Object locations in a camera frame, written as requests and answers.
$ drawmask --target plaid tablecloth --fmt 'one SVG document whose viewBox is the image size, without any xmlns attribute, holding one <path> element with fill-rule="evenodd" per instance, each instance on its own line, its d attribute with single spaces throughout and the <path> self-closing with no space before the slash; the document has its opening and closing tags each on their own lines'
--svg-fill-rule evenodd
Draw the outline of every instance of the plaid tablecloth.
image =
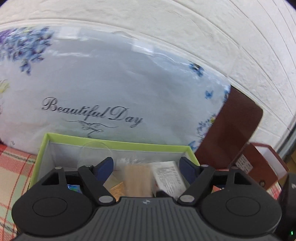
<svg viewBox="0 0 296 241">
<path fill-rule="evenodd" d="M 0 144 L 0 241 L 16 236 L 11 208 L 28 189 L 35 159 L 34 155 Z"/>
</svg>

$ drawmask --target blurred beige object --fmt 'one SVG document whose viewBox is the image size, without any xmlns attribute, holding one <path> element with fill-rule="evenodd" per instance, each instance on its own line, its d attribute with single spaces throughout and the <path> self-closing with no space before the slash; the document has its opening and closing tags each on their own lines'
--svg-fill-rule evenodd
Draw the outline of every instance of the blurred beige object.
<svg viewBox="0 0 296 241">
<path fill-rule="evenodd" d="M 116 201 L 118 201 L 121 196 L 125 196 L 123 182 L 121 182 L 121 183 L 117 184 L 116 186 L 110 188 L 110 193 L 116 199 Z"/>
<path fill-rule="evenodd" d="M 128 165 L 124 169 L 128 197 L 152 197 L 152 173 L 148 165 Z"/>
</svg>

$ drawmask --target white wall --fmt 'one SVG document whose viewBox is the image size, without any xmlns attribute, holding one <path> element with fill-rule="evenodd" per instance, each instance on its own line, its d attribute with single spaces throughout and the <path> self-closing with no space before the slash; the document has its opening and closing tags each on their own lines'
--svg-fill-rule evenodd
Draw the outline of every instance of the white wall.
<svg viewBox="0 0 296 241">
<path fill-rule="evenodd" d="M 264 110 L 252 140 L 278 148 L 296 113 L 296 11 L 284 0 L 8 0 L 0 24 L 71 19 L 176 46 Z"/>
</svg>

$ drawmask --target open box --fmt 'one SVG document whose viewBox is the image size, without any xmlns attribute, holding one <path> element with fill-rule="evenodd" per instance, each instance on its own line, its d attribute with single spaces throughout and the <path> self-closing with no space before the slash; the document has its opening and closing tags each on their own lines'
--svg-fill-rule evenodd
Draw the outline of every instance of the open box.
<svg viewBox="0 0 296 241">
<path fill-rule="evenodd" d="M 63 167 L 65 171 L 77 170 L 82 147 L 89 142 L 97 142 L 108 147 L 112 152 L 115 168 L 118 168 L 116 164 L 119 160 L 130 160 L 135 157 L 140 160 L 137 163 L 176 161 L 178 165 L 180 158 L 185 156 L 199 166 L 189 146 L 116 142 L 46 133 L 37 156 L 30 187 L 55 167 Z M 98 155 L 100 155 L 100 151 L 106 151 L 101 148 L 92 149 L 96 149 Z M 104 184 L 106 188 L 111 188 L 122 181 L 121 171 L 117 169 L 113 174 L 115 172 L 118 172 L 116 174 L 117 180 L 108 179 Z"/>
</svg>

